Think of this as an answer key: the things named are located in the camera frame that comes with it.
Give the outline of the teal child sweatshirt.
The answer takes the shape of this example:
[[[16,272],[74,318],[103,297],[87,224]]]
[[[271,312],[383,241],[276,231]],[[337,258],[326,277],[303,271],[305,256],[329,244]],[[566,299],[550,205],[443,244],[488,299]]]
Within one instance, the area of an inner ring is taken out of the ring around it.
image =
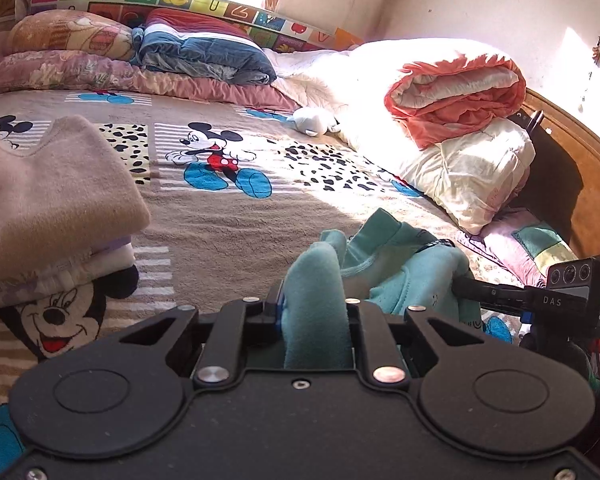
[[[283,280],[284,367],[338,370],[352,364],[348,298],[392,315],[422,306],[480,330],[478,302],[452,293],[454,278],[471,277],[468,258],[453,243],[381,208],[355,236],[326,230]]]

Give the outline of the pink green patterned pillow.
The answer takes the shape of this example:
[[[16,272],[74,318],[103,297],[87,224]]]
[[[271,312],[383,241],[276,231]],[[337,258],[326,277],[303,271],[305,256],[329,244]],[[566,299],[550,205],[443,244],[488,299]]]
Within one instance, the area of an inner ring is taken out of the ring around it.
[[[507,209],[480,234],[486,252],[524,285],[544,286],[557,263],[577,260],[562,237],[528,209]]]

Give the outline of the wooden bed headboard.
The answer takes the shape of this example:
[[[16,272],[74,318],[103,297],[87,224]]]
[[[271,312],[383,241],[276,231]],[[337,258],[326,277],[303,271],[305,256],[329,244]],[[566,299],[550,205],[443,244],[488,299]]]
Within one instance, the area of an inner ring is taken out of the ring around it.
[[[548,223],[578,257],[600,255],[600,137],[531,89],[510,119],[533,127],[535,149],[512,205]]]

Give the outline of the cream floral pillow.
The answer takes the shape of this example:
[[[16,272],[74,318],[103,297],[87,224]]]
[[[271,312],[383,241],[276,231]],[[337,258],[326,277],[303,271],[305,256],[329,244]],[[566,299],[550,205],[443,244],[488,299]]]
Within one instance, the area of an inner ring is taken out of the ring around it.
[[[529,133],[507,118],[431,145],[402,179],[443,208],[464,231],[477,235],[524,187],[535,158]]]

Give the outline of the white lavender folded garments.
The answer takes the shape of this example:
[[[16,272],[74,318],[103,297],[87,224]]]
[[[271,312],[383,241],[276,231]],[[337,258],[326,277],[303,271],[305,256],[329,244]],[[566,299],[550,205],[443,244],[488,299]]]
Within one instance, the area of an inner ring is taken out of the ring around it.
[[[131,237],[80,252],[45,268],[28,271],[0,281],[0,308],[35,301],[56,292],[68,292],[135,263]]]

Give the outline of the Mickey Mouse plush blanket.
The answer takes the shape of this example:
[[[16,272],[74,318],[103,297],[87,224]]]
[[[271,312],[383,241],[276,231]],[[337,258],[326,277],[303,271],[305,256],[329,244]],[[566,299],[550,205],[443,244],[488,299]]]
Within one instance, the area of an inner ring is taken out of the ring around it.
[[[227,104],[62,91],[0,95],[0,139],[34,148],[59,117],[89,120],[120,154],[151,213],[131,242],[138,272],[122,298],[102,279],[68,292],[0,308],[0,406],[16,378],[37,362],[179,304],[212,310],[242,292],[268,287],[321,232],[354,234],[377,209],[458,242],[460,230],[426,197],[334,141],[294,133],[273,115]],[[238,172],[268,184],[248,195],[234,182],[216,191],[191,186],[170,162],[188,127],[230,130],[229,148],[250,151]],[[0,468],[19,455],[0,422]]]

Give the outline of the coral white rolled quilt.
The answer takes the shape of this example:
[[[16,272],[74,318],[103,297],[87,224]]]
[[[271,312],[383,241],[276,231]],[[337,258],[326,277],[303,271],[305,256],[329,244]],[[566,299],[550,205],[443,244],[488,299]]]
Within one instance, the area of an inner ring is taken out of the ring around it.
[[[457,139],[516,112],[527,84],[515,62],[498,53],[455,53],[403,65],[385,108],[421,150]]]

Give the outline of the beige folded fleece garment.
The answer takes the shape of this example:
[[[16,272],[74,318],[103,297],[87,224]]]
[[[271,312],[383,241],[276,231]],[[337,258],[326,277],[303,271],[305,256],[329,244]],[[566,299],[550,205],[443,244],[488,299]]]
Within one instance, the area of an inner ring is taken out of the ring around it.
[[[140,232],[149,209],[120,154],[82,116],[34,148],[0,141],[0,281]]]

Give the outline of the small white plush toy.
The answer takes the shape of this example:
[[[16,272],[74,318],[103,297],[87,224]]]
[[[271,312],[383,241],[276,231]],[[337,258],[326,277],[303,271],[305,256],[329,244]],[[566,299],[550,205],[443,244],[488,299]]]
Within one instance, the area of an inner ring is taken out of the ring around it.
[[[327,110],[317,107],[301,107],[291,115],[291,121],[307,136],[322,136],[340,131],[340,123]]]

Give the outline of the white fluffy duvet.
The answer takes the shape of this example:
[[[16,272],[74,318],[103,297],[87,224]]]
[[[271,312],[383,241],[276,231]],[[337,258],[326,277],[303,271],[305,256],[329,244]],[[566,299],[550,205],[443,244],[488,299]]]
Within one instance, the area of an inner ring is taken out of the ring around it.
[[[336,118],[343,142],[402,176],[418,159],[419,151],[393,120],[384,99],[404,77],[403,66],[496,51],[476,40],[418,38],[373,41],[347,51],[278,53],[266,49],[264,53],[275,70],[276,89],[303,107],[316,107]]]

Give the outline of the blue red folded quilt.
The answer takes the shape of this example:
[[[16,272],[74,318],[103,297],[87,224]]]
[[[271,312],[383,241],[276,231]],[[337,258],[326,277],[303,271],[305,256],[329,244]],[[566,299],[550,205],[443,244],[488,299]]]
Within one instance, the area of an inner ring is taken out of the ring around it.
[[[132,29],[132,63],[145,70],[266,86],[276,79],[263,50],[239,27],[219,18],[157,8]]]

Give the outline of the colourful alphabet foam mat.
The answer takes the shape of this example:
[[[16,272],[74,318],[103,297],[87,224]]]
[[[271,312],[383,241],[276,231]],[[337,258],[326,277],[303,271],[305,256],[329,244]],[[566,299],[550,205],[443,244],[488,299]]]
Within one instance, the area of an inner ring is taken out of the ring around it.
[[[218,18],[242,29],[258,46],[279,53],[345,51],[363,43],[340,28],[325,32],[272,11],[227,0],[29,0],[31,14],[52,9],[87,11],[129,27],[144,24],[149,12],[157,8]]]

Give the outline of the pink floral quilt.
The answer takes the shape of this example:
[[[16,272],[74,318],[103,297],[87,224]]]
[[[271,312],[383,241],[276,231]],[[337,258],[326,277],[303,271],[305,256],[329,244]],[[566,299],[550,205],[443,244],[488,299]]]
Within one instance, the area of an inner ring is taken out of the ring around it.
[[[298,103],[272,86],[235,86],[209,78],[150,72],[82,51],[6,52],[0,32],[0,93],[18,90],[136,92],[196,102],[221,102],[290,113]]]

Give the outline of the orange patterned pillow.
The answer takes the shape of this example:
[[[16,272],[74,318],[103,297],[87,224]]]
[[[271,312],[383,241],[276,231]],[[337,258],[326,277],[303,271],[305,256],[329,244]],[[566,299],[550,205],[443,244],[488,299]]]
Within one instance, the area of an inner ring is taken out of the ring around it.
[[[134,55],[132,29],[76,10],[47,10],[27,16],[8,33],[6,49],[9,53],[81,51],[121,61]]]

